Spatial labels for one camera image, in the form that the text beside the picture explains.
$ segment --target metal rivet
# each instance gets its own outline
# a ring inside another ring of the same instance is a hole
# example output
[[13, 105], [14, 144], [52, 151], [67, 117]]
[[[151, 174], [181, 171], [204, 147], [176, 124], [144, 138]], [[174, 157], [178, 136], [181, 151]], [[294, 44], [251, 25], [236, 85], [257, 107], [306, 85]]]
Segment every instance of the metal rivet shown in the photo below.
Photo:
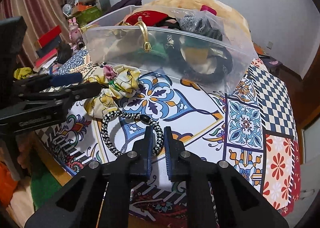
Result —
[[183, 151], [180, 153], [180, 155], [183, 157], [183, 158], [188, 158], [190, 157], [190, 152], [189, 151]]
[[219, 162], [219, 166], [220, 166], [220, 167], [223, 167], [223, 168], [226, 168], [226, 167], [229, 166], [229, 163], [226, 162], [225, 160], [222, 160], [222, 161]]
[[129, 158], [134, 158], [138, 155], [138, 153], [136, 153], [135, 151], [129, 151], [127, 155]]
[[96, 167], [98, 167], [99, 166], [99, 162], [97, 162], [97, 161], [91, 161], [90, 163], [89, 163], [89, 167], [90, 168], [96, 168]]

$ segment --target tablecloth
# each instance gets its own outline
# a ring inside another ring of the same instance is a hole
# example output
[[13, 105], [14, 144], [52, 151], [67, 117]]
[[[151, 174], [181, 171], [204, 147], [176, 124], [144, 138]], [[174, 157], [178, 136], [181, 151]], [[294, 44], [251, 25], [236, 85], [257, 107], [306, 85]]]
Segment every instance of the tablecloth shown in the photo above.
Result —
[[[82, 72], [87, 77], [97, 66], [84, 48], [58, 74]], [[135, 96], [120, 100], [122, 110], [147, 114], [162, 128], [171, 126], [174, 138], [188, 151], [203, 160], [228, 161], [283, 216], [293, 210], [300, 194], [300, 164], [292, 108], [285, 84], [269, 74], [260, 59], [253, 60], [231, 95], [206, 93], [161, 70], [142, 71], [139, 80]], [[105, 163], [116, 158], [101, 140], [101, 122], [87, 115], [83, 102], [74, 104], [65, 123], [36, 132], [71, 176], [92, 160]], [[126, 152], [144, 128], [141, 122], [117, 118], [109, 123], [109, 134]], [[131, 214], [170, 227], [186, 226], [185, 183], [168, 180], [164, 151], [152, 161], [150, 180], [132, 193]]]

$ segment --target red book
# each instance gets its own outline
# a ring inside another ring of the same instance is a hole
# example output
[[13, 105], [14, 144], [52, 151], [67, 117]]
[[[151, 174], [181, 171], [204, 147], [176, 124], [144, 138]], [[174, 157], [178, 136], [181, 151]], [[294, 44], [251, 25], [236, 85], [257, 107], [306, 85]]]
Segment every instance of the red book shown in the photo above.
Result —
[[42, 58], [37, 59], [36, 68], [39, 68], [42, 64], [48, 62], [51, 58], [53, 58], [58, 51], [56, 49], [51, 50], [48, 54], [43, 56]]
[[45, 45], [47, 45], [50, 41], [52, 41], [60, 33], [61, 33], [60, 26], [56, 26], [52, 30], [48, 31], [46, 34], [42, 35], [35, 42], [36, 50], [42, 49]]

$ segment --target yellow floral scrunchie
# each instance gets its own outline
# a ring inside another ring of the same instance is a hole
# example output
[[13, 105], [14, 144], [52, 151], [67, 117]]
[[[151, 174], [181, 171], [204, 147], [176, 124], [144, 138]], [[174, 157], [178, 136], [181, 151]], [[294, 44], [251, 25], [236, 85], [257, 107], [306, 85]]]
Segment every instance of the yellow floral scrunchie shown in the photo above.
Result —
[[116, 99], [134, 96], [139, 86], [140, 70], [133, 66], [104, 66], [95, 69], [88, 78], [89, 82], [98, 82], [108, 88], [101, 90], [97, 97], [87, 99], [84, 109], [95, 118], [103, 118], [111, 111], [118, 110]]

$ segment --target black and white braided hair tie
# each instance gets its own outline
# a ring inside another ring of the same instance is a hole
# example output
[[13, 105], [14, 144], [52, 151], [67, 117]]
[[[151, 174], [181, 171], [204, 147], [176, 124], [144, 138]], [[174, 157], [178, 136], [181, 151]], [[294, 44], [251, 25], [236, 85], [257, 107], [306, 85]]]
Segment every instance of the black and white braided hair tie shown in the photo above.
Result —
[[153, 152], [152, 156], [157, 156], [160, 153], [160, 151], [161, 151], [161, 149], [163, 147], [163, 132], [162, 132], [162, 129], [161, 129], [160, 125], [155, 120], [151, 119], [149, 116], [147, 116], [145, 114], [129, 114], [129, 113], [126, 113], [126, 112], [123, 112], [123, 111], [111, 111], [102, 120], [101, 136], [102, 136], [102, 140], [105, 143], [105, 145], [107, 146], [107, 148], [116, 157], [121, 156], [123, 153], [121, 151], [119, 151], [113, 145], [113, 143], [110, 141], [110, 137], [109, 137], [109, 134], [108, 134], [109, 121], [114, 117], [122, 117], [122, 118], [125, 118], [125, 119], [140, 120], [144, 124], [150, 125], [156, 132], [156, 145], [152, 149], [152, 152]]

